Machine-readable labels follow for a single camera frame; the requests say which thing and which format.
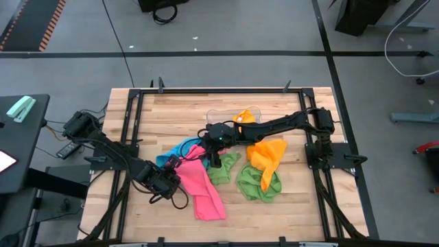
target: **black device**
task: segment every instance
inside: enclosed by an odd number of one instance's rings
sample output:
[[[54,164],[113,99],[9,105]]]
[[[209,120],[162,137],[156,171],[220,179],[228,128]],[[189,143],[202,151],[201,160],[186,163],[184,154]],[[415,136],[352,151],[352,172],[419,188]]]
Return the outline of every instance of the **black device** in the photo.
[[[69,144],[65,145],[63,148],[61,148],[60,151],[56,152],[56,156],[58,158],[62,158],[65,160],[69,156],[72,155],[72,153],[76,152],[80,148],[81,144],[70,142]]]

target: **desk leg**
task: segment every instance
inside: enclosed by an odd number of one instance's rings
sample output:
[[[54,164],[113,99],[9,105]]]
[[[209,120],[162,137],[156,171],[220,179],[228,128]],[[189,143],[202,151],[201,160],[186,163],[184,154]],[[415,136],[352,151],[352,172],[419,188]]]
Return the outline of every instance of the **desk leg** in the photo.
[[[88,189],[86,185],[53,176],[32,168],[29,168],[29,171],[27,171],[25,186],[82,199],[87,197]]]

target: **gray floor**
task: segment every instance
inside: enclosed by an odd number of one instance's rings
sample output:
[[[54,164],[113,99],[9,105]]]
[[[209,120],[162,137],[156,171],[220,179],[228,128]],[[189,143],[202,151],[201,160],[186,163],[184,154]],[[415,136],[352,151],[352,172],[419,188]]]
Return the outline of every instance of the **gray floor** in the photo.
[[[335,32],[338,3],[319,0],[322,18],[333,51],[382,51],[387,31],[373,27],[362,37]],[[412,2],[391,7],[380,23],[391,22]],[[0,28],[6,26],[18,1],[0,0]],[[299,50],[322,51],[318,26],[309,0],[191,0],[179,7],[170,25],[158,26],[131,0],[106,0],[123,49],[130,51]],[[434,15],[439,1],[432,1],[416,21],[439,27]],[[397,33],[389,50],[438,50],[439,30],[430,33]],[[119,46],[101,0],[70,0],[62,13],[46,52],[115,52]],[[392,58],[400,70],[426,73],[439,69],[437,58]],[[149,86],[161,76],[166,86],[332,86],[323,57],[191,57],[129,58],[136,86]],[[438,81],[415,85],[397,74],[385,58],[335,58],[359,150],[369,158],[366,181],[381,239],[439,243],[439,198],[428,192],[438,185],[422,156],[412,150],[437,141],[439,129],[427,124],[390,121],[391,112],[431,113],[439,110]],[[65,121],[75,110],[100,109],[113,87],[129,87],[122,58],[1,59],[0,95],[48,93],[47,118]],[[63,143],[43,130],[38,146],[54,153]],[[75,155],[59,161],[37,152],[32,167],[83,164]],[[72,242],[74,221],[46,222],[38,243]]]

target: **black cable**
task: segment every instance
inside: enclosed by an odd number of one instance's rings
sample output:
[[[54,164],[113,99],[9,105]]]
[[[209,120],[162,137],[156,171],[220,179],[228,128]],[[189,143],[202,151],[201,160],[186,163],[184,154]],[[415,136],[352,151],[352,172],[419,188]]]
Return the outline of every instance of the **black cable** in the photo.
[[[157,11],[159,9],[166,8],[166,7],[172,7],[174,9],[174,14],[171,16],[171,18],[162,19],[162,18],[158,17]],[[164,25],[164,24],[168,24],[171,21],[173,21],[177,17],[177,14],[178,14],[178,8],[177,8],[176,4],[169,3],[168,1],[160,1],[154,6],[154,10],[152,11],[152,18],[154,19],[155,23],[157,23],[159,25]]]
[[[172,205],[176,208],[176,209],[186,209],[187,205],[189,204],[189,197],[187,196],[186,191],[184,191],[184,189],[182,189],[180,186],[178,186],[179,190],[181,190],[181,192],[183,192],[183,194],[186,196],[186,204],[183,207],[179,207],[176,205],[176,203],[174,202],[174,196],[171,197],[171,201],[172,201]]]
[[[88,111],[88,112],[90,112],[90,113],[100,114],[100,113],[103,111],[104,114],[105,114],[105,109],[107,108],[107,106],[108,106],[108,101],[107,101],[107,103],[104,105],[104,107],[102,107],[102,109],[99,110],[99,111],[90,110],[90,109],[82,109],[82,110],[80,110],[80,112]]]
[[[201,139],[201,138],[198,137],[198,138],[192,138],[192,139],[186,140],[186,141],[180,146],[179,155],[180,155],[181,159],[183,159],[183,160],[185,160],[185,161],[196,161],[196,160],[198,160],[198,159],[203,159],[203,158],[205,157],[206,152],[203,153],[203,154],[201,154],[201,155],[199,155],[199,156],[196,157],[196,158],[186,158],[186,157],[183,155],[182,150],[183,150],[183,148],[185,147],[185,145],[188,144],[190,141],[193,141],[193,140],[196,140],[196,139]]]
[[[81,229],[80,225],[81,225],[81,224],[79,223],[79,224],[76,226],[76,228],[77,228],[81,233],[84,233],[86,236],[90,235],[90,234],[84,232],[84,231]]]
[[[54,157],[54,158],[60,158],[60,157],[57,157],[57,156],[55,156],[55,155],[49,153],[48,151],[43,150],[43,149],[41,149],[41,148],[39,148],[39,147],[37,147],[37,146],[35,146],[35,148],[36,148],[37,150],[40,150],[41,152],[45,152],[47,155],[50,155],[50,156],[52,156],[52,157]]]
[[[112,24],[112,21],[111,21],[111,18],[110,18],[110,14],[108,13],[107,5],[105,4],[104,0],[102,0],[102,4],[104,5],[105,13],[107,14],[108,20],[110,21],[112,31],[115,33],[115,37],[116,37],[117,43],[119,44],[119,47],[121,48],[123,59],[125,60],[126,68],[128,70],[128,73],[130,74],[131,84],[132,84],[132,87],[134,88],[135,87],[134,86],[134,80],[132,79],[131,70],[130,70],[130,67],[128,66],[128,61],[126,60],[125,52],[123,51],[121,42],[119,41],[119,37],[116,34],[115,26]]]

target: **yellow object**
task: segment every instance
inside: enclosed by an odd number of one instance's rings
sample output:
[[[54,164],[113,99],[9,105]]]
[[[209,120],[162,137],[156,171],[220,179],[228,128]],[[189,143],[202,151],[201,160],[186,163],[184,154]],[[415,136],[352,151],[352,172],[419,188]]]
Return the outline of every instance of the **yellow object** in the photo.
[[[267,191],[272,180],[272,175],[281,162],[287,142],[282,139],[261,141],[247,147],[247,159],[250,164],[263,171],[261,179],[262,191]]]
[[[254,123],[256,121],[256,117],[254,117],[249,110],[243,110],[238,115],[233,116],[233,121],[237,123]]]

